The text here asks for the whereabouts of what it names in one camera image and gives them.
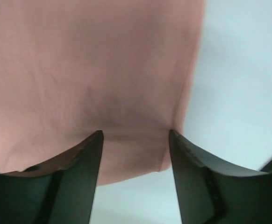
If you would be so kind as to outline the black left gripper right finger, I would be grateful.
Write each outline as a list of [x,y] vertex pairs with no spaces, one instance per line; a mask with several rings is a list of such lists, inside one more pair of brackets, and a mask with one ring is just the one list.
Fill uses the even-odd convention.
[[171,130],[169,147],[184,224],[272,224],[272,160],[260,171],[225,161]]

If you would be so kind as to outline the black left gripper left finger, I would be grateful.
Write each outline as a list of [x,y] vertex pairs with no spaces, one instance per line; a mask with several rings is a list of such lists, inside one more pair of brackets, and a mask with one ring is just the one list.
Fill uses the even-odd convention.
[[0,174],[0,224],[87,224],[103,148],[96,131],[22,172]]

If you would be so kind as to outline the pink printed t shirt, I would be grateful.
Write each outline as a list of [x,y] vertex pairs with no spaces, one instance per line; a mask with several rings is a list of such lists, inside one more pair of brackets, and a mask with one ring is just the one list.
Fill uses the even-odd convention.
[[104,132],[99,185],[171,165],[202,0],[0,0],[0,173]]

